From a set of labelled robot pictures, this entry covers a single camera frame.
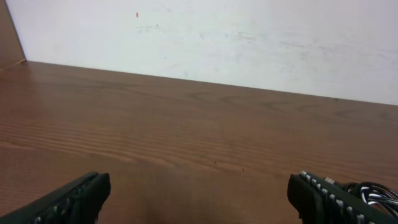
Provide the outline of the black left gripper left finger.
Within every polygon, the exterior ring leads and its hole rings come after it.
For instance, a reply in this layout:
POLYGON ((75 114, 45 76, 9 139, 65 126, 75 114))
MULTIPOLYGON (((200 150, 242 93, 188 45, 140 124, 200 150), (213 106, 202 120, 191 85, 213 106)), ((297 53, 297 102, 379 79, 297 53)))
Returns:
POLYGON ((108 173, 89 172, 1 217, 3 224, 95 224, 111 191, 108 173))

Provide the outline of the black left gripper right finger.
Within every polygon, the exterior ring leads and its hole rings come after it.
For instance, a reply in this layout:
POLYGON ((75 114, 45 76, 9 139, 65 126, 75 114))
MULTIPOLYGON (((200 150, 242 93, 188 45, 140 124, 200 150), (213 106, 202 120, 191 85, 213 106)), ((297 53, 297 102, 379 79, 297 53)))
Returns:
POLYGON ((301 171, 290 176, 287 197, 303 223, 397 224, 397 192, 375 182, 342 184, 301 171))

